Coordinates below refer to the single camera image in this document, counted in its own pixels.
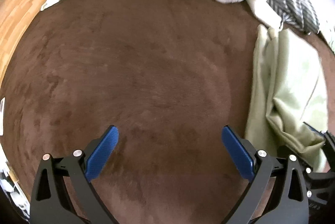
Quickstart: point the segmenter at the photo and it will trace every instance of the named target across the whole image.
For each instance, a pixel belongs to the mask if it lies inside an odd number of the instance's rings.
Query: light green cloth
[[[317,130],[328,128],[327,90],[317,51],[286,29],[258,27],[253,85],[245,138],[254,147],[277,155],[287,145],[315,171],[324,168]]]

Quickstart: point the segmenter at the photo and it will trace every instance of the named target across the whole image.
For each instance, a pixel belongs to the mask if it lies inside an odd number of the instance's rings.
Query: pale green fabric
[[[256,149],[277,155],[287,145],[315,171],[324,168],[324,140],[317,130],[328,128],[327,90],[317,51],[291,30],[276,33],[258,27],[253,85],[245,137]]]

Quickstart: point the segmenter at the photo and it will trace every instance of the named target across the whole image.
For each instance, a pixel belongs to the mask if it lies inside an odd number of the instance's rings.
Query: blue gripper pad
[[[254,179],[255,173],[253,160],[249,153],[228,126],[222,129],[221,137],[241,177],[251,182]]]
[[[119,140],[117,127],[111,127],[86,161],[85,177],[90,182],[99,176]]]

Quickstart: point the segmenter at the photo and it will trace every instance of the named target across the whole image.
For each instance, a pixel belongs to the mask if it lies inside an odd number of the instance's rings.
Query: metal screw
[[[80,149],[77,149],[73,152],[74,157],[79,157],[82,154],[82,151]]]
[[[50,159],[50,154],[44,154],[42,157],[43,160],[49,160]]]
[[[293,162],[295,162],[296,161],[296,156],[291,154],[290,155],[290,160],[293,161]]]
[[[265,150],[259,150],[258,155],[261,156],[261,157],[266,157],[267,154],[266,154]]]

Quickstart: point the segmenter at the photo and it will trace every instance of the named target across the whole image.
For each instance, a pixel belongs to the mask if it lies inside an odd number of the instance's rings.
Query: brown rug
[[[120,140],[98,194],[120,224],[220,223],[240,179],[221,143],[243,135],[259,22],[246,3],[62,0],[40,12],[6,71],[0,141],[30,193],[44,153]],[[335,132],[335,59],[315,35]]]

